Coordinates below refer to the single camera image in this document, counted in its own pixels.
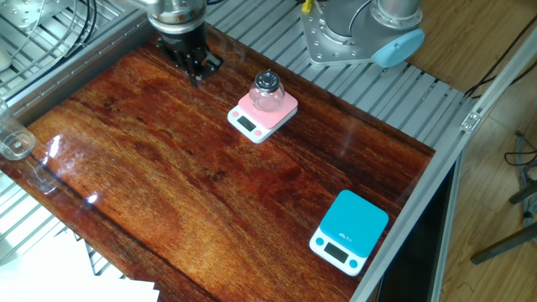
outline white paper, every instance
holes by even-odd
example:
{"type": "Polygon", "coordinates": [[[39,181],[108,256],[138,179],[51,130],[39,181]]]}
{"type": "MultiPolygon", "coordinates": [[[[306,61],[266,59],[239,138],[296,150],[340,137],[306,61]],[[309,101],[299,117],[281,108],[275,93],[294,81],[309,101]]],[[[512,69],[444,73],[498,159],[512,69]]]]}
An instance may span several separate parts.
{"type": "Polygon", "coordinates": [[[86,243],[72,233],[42,240],[0,267],[2,302],[156,302],[158,298],[153,282],[95,276],[86,243]]]}

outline scale display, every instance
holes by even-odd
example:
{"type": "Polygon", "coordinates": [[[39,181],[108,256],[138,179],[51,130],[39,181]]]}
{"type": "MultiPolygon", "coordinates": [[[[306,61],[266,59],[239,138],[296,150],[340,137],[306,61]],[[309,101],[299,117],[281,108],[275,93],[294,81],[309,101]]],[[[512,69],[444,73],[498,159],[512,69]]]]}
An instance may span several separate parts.
{"type": "Polygon", "coordinates": [[[341,263],[345,263],[349,254],[343,252],[341,249],[337,248],[331,243],[327,243],[325,247],[325,252],[329,253],[332,257],[339,260],[341,263]]]}
{"type": "Polygon", "coordinates": [[[255,129],[255,125],[250,122],[247,118],[245,118],[244,116],[238,118],[237,122],[239,122],[241,125],[243,125],[246,130],[252,132],[252,130],[255,129]]]}

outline wooden table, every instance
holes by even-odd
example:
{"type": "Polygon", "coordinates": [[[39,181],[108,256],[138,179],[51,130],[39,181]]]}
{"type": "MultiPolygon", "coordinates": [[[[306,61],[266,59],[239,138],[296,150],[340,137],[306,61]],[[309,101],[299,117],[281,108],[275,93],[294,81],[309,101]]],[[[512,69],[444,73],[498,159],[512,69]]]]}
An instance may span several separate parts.
{"type": "Polygon", "coordinates": [[[151,41],[32,124],[34,154],[0,168],[162,301],[348,301],[434,151],[225,34],[208,43],[226,63],[201,88],[151,41]],[[267,69],[299,111],[257,145],[226,116],[267,69]],[[389,214],[357,278],[308,246],[345,189],[389,214]]]}

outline wood grain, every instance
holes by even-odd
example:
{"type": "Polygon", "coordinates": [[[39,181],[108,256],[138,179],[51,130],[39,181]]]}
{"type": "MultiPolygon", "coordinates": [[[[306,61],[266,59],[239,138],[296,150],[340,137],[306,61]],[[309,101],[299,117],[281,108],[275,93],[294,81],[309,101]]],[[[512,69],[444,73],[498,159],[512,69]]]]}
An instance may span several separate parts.
{"type": "Polygon", "coordinates": [[[509,87],[466,147],[441,301],[535,301],[535,242],[479,265],[470,257],[523,227],[522,205],[508,202],[519,190],[517,168],[503,154],[514,151],[515,130],[537,142],[536,82],[532,72],[509,87]]]}
{"type": "Polygon", "coordinates": [[[360,278],[311,235],[349,189],[389,214],[374,255],[433,150],[225,34],[208,43],[226,64],[200,89],[151,41],[32,124],[43,143],[3,170],[162,301],[348,301],[360,278]],[[299,111],[257,145],[226,116],[267,69],[299,111]]]}
{"type": "Polygon", "coordinates": [[[476,85],[537,14],[534,0],[424,0],[421,8],[425,42],[409,63],[459,91],[476,85]]]}

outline black tripod leg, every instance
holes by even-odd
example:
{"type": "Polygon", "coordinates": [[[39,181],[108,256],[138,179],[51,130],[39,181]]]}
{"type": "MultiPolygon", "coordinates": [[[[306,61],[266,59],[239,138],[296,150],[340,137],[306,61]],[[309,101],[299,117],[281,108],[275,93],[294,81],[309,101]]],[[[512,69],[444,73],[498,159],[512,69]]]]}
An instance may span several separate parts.
{"type": "Polygon", "coordinates": [[[511,201],[512,204],[516,205],[520,201],[525,200],[526,198],[530,197],[535,193],[537,193],[537,182],[531,183],[527,187],[518,191],[513,196],[509,197],[509,201],[511,201]]]}
{"type": "Polygon", "coordinates": [[[482,263],[501,253],[505,253],[511,248],[517,247],[522,243],[527,242],[535,237],[537,237],[537,223],[525,227],[524,229],[515,232],[513,235],[494,243],[490,247],[487,247],[482,251],[475,253],[472,256],[471,260],[474,264],[482,263]]]}

